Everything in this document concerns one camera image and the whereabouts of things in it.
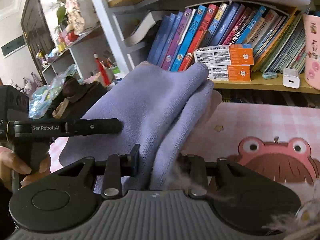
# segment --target toothpaste box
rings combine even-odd
[[[212,81],[250,81],[249,65],[229,65],[208,67],[208,79]]]
[[[197,49],[195,61],[211,66],[253,65],[251,44],[219,45]]]

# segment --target black handle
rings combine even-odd
[[[39,171],[40,163],[44,160],[49,152],[50,144],[45,142],[26,142],[19,141],[13,143],[12,150],[19,156],[31,169],[33,173]],[[14,172],[12,174],[12,192],[15,193],[20,187],[26,175]]]

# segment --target plastic bag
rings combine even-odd
[[[73,64],[58,76],[56,76],[49,86],[43,86],[37,89],[29,102],[29,118],[39,119],[47,112],[52,101],[60,94],[64,81],[67,76],[73,76],[77,73],[77,65]]]

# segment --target purple towel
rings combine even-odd
[[[171,164],[210,102],[213,83],[207,78],[202,63],[184,72],[141,63],[82,117],[118,118],[123,131],[69,138],[60,163],[66,166],[85,156],[106,160],[111,154],[129,153],[139,143],[139,174],[122,178],[123,188],[162,189]]]

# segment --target red bottle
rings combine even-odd
[[[105,83],[106,86],[110,85],[111,81],[109,80],[108,75],[107,75],[103,65],[101,64],[101,62],[99,60],[98,54],[94,54],[93,56],[94,56],[95,61],[97,63],[98,70],[100,71],[100,73],[102,75],[103,82]]]

